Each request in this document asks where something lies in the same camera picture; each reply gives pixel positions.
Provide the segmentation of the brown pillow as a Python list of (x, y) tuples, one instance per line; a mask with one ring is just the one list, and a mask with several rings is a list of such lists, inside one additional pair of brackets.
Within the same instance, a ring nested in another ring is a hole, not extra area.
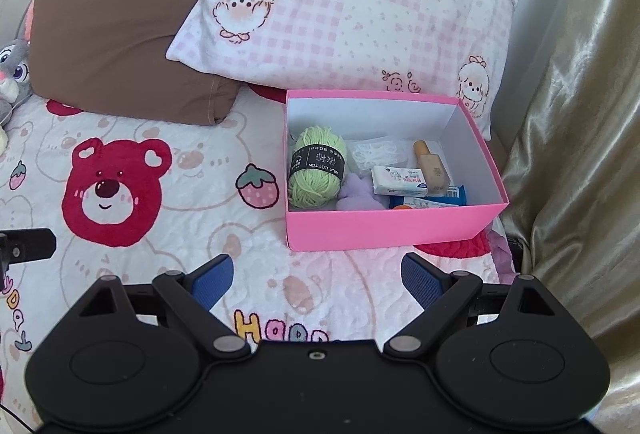
[(93, 113), (221, 123), (235, 80), (166, 59), (197, 0), (35, 0), (30, 78), (38, 96)]

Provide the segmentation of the green yarn ball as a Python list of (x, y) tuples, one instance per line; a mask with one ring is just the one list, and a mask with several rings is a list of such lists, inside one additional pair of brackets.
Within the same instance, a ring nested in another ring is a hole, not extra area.
[(288, 147), (288, 203), (315, 211), (337, 198), (346, 172), (344, 139), (329, 127), (309, 126)]

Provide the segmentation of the grey rabbit plush toy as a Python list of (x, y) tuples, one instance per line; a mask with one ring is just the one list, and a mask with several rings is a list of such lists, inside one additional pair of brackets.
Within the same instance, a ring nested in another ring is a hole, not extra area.
[(4, 129), (13, 112), (32, 95), (29, 71), (29, 50), (32, 40), (35, 1), (29, 4), (22, 29), (17, 38), (1, 47), (0, 105), (1, 143), (0, 152), (6, 151), (9, 137)]

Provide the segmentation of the pink cardboard box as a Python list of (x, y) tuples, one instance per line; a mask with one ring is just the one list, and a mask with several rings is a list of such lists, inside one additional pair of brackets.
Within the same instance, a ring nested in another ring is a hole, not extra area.
[(339, 211), (333, 204), (305, 211), (285, 208), (288, 246), (296, 252), (382, 249), (472, 239), (509, 204), (498, 168), (473, 117), (456, 98), (408, 92), (290, 90), (286, 94), (284, 153), (310, 126), (328, 128), (349, 141), (395, 141), (416, 165), (413, 143), (437, 154), (466, 196), (462, 206), (382, 197), (378, 211)]

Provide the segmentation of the bag of white floss picks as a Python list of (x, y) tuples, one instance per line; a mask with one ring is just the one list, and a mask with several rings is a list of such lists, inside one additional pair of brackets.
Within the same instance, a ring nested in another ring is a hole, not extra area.
[(350, 157), (361, 169), (372, 166), (405, 167), (409, 162), (404, 142), (390, 138), (373, 138), (347, 142)]

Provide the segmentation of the blue snack packet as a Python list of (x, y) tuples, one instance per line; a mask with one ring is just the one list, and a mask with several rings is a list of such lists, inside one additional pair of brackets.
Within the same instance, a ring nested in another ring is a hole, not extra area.
[(412, 209), (441, 209), (442, 207), (462, 207), (468, 205), (465, 186), (451, 186), (444, 195), (427, 195), (426, 197), (400, 197), (393, 195), (388, 198), (388, 208), (408, 205)]

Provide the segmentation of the golden satin curtain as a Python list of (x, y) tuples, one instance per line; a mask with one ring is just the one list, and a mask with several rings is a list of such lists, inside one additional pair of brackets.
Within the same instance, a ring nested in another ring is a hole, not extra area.
[(503, 174), (506, 231), (596, 340), (607, 433), (639, 428), (639, 0), (568, 0)]

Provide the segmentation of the strawberry bear bed blanket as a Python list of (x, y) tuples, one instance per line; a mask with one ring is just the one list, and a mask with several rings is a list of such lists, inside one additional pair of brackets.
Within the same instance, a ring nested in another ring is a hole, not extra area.
[[(300, 211), (288, 203), (288, 154), (310, 126), (348, 142), (378, 139), (413, 160), (424, 140), (445, 160), (463, 209)], [(24, 383), (32, 352), (104, 276), (147, 283), (226, 254), (230, 291), (213, 313), (247, 342), (386, 340), (418, 304), (399, 264), (508, 282), (514, 268), (498, 212), (499, 175), (461, 106), (420, 94), (285, 92), (245, 87), (215, 126), (82, 112), (35, 97), (18, 109), (1, 157), (1, 224), (49, 228), (47, 261), (10, 267), (1, 294), (1, 428), (39, 424)]]

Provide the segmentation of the white wet wipes pack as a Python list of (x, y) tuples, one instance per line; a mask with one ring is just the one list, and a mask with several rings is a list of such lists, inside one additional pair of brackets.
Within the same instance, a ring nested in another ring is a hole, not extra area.
[(372, 186), (376, 195), (423, 197), (428, 186), (420, 169), (375, 165), (371, 169)]

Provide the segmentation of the pink checked plush pillow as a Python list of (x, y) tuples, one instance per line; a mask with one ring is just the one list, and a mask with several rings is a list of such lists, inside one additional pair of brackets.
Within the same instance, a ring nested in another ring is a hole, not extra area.
[(198, 0), (166, 56), (280, 89), (456, 97), (483, 135), (518, 0)]

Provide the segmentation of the purple plush toy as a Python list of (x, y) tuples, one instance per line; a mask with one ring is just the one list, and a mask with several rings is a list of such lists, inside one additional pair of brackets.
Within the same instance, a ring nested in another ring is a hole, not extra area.
[(338, 193), (335, 208), (341, 212), (382, 211), (385, 206), (375, 198), (370, 180), (348, 173)]

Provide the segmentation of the frosted foundation bottle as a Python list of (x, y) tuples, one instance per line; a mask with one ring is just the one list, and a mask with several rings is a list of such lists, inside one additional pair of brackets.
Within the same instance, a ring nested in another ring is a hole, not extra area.
[(450, 187), (450, 178), (440, 157), (428, 149), (427, 143), (424, 140), (414, 142), (413, 151), (414, 154), (416, 154), (416, 161), (425, 178), (427, 193), (445, 195)]

